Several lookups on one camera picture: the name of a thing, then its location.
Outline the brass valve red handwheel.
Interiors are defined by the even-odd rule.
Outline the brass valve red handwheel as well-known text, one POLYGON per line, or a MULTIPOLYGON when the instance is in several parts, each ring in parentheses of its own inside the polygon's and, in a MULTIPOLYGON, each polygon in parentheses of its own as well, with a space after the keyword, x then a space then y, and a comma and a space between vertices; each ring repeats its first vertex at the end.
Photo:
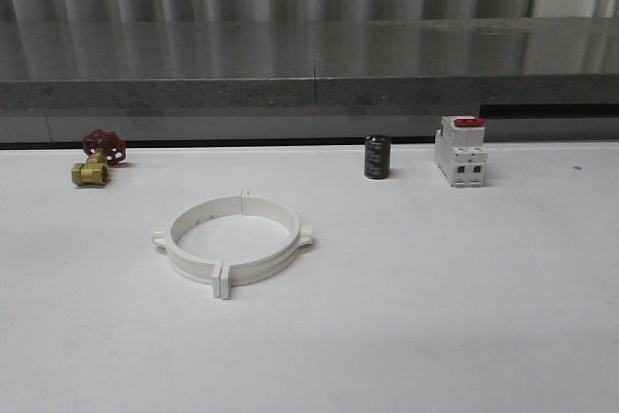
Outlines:
POLYGON ((126 141, 115 132, 94 130, 82 138, 85 163, 72 168, 72 181, 77 186, 104 186, 108 182, 108 168, 126 158, 126 141))

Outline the grey stone counter ledge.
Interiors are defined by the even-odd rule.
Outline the grey stone counter ledge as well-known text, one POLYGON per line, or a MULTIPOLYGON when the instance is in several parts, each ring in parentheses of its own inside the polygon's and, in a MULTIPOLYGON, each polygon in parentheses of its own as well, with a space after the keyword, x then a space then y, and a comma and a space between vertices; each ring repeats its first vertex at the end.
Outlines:
POLYGON ((414 141, 456 114, 490 141, 616 138, 617 20, 1 27, 5 145, 414 141))

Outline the white circuit breaker red switch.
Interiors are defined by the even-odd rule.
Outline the white circuit breaker red switch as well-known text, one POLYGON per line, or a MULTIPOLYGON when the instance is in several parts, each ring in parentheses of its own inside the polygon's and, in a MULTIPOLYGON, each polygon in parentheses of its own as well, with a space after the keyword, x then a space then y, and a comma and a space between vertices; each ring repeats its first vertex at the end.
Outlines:
POLYGON ((485 120, 476 116, 443 116, 435 133, 434 162, 451 187, 484 184, 487 151, 485 120))

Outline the black cylindrical capacitor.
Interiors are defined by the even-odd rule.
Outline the black cylindrical capacitor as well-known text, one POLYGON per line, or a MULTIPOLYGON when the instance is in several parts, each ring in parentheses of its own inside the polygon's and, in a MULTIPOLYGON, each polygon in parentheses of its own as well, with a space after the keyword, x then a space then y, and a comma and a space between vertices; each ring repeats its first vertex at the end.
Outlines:
POLYGON ((364 175, 371 180, 386 179, 390 174, 391 138, 372 134, 365 138, 364 175))

